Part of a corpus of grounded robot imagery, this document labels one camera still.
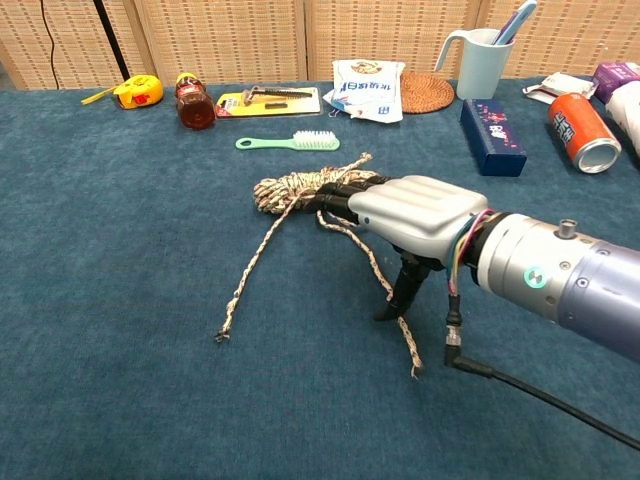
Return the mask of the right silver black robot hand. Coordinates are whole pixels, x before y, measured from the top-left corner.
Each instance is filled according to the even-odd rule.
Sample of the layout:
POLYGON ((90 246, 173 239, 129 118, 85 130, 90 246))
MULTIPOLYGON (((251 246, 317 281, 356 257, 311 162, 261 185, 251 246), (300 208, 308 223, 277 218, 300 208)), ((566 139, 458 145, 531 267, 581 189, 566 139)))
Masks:
POLYGON ((327 183, 303 211, 328 212, 363 226, 400 253, 391 299, 375 316, 389 321, 409 309, 430 272, 445 268, 456 234, 487 207, 484 195, 431 177, 375 175, 360 183, 327 183))

